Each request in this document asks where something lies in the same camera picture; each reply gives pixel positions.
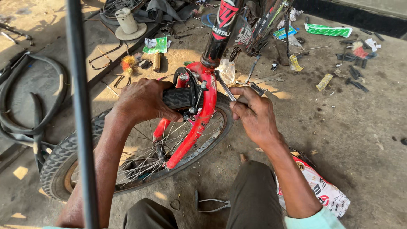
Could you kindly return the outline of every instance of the white plastic bag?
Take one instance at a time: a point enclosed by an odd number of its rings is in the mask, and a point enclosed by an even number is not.
[[[215,70],[219,70],[225,84],[234,83],[234,61],[229,62],[229,59],[221,59],[219,67],[215,68]]]
[[[300,168],[302,174],[305,176],[309,186],[314,191],[319,202],[327,207],[335,217],[342,217],[349,207],[350,200],[333,184],[322,178],[313,168],[301,159],[293,156],[297,166]],[[281,206],[285,209],[285,201],[283,197],[283,190],[277,182],[277,195]]]

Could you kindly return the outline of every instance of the rear wheel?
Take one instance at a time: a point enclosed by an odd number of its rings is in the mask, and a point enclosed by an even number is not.
[[[173,110],[188,110],[189,89],[177,88],[164,92],[164,103]],[[160,141],[152,140],[152,133],[160,119],[153,119],[133,127],[123,150],[114,195],[124,194],[156,183],[195,163],[215,147],[233,126],[230,100],[218,93],[215,112],[196,144],[187,152],[177,166],[171,170],[161,165],[168,160],[189,133],[194,118],[183,122],[171,122]],[[104,127],[104,111],[92,121],[94,147]],[[40,180],[44,192],[58,200],[66,201],[79,178],[76,132],[61,141],[45,162]]]

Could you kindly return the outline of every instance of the wheel rim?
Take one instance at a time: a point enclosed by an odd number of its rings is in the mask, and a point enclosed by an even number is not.
[[[177,166],[171,170],[161,165],[178,148],[192,128],[193,121],[171,122],[161,140],[153,142],[154,128],[160,119],[146,121],[134,126],[127,138],[121,155],[115,192],[124,191],[158,179],[181,167],[207,149],[226,127],[227,116],[218,109],[213,114],[205,131],[196,144],[186,153]],[[65,175],[65,188],[72,192],[79,177],[78,162],[75,161]]]

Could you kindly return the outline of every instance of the green paper packet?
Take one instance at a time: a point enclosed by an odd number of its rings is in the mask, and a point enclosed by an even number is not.
[[[328,36],[342,36],[345,38],[348,38],[350,34],[352,33],[352,28],[349,27],[329,27],[329,26],[324,26],[320,24],[307,24],[304,23],[305,30],[308,33],[313,33],[313,34],[322,34],[322,35],[328,35]]]
[[[143,52],[147,54],[167,53],[167,37],[155,38],[155,40],[157,41],[157,45],[153,48],[144,46]]]

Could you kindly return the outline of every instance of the dirty floor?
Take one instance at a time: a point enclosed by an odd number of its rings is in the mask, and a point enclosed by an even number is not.
[[[304,69],[295,75],[287,66],[278,66],[275,72],[270,70],[277,57],[274,42],[271,41],[263,49],[253,77],[285,74],[282,77],[286,79],[284,82],[271,81],[261,87],[269,89],[266,96],[273,101],[278,129],[287,143],[305,152],[317,166],[317,172],[350,199],[350,207],[341,222],[349,229],[404,228],[407,224],[407,146],[402,145],[400,139],[407,137],[407,42],[383,36],[385,41],[379,42],[382,49],[379,49],[378,57],[369,60],[366,69],[361,70],[365,76],[362,84],[369,89],[368,93],[345,85],[345,80],[350,76],[349,62],[340,67],[346,76],[334,77],[329,86],[319,92],[315,85],[326,73],[336,69],[338,60],[335,54],[343,52],[339,41],[344,38],[306,33],[303,24],[305,16],[302,14],[293,22],[293,27],[299,28],[295,36],[306,40],[303,46],[331,47],[309,50],[310,54],[299,60]],[[347,26],[313,16],[310,16],[310,20],[313,24]],[[200,25],[198,20],[190,21],[196,26]],[[186,25],[178,24],[174,29],[181,31],[186,26],[190,26],[189,22]],[[163,58],[162,71],[155,73],[151,68],[140,69],[133,81],[141,77],[157,79],[171,75],[182,66],[182,62],[198,61],[209,32],[209,28],[195,29],[192,36],[181,40],[171,38],[173,42]],[[365,40],[370,37],[354,28],[349,39]],[[254,57],[240,55],[236,62],[236,77],[247,76],[253,61]],[[117,78],[115,74],[120,73],[122,70],[117,67],[103,81],[113,86]],[[91,95],[93,115],[112,107],[117,100],[117,96],[103,84],[95,86]],[[72,109],[64,109],[51,123],[51,126],[55,125],[61,131],[50,128],[46,133],[52,143],[57,143],[74,130]],[[127,209],[142,198],[151,198],[168,208],[172,200],[179,199],[181,209],[173,212],[180,228],[224,228],[229,209],[212,214],[197,213],[194,190],[198,190],[202,198],[227,200],[239,169],[240,153],[270,165],[262,153],[254,151],[255,148],[257,146],[248,139],[241,122],[236,121],[225,139],[196,165],[144,189],[115,197],[109,228],[121,228]],[[16,170],[21,179],[13,174]],[[0,225],[33,228],[55,222],[64,203],[41,194],[38,179],[31,149],[27,149],[0,174]]]

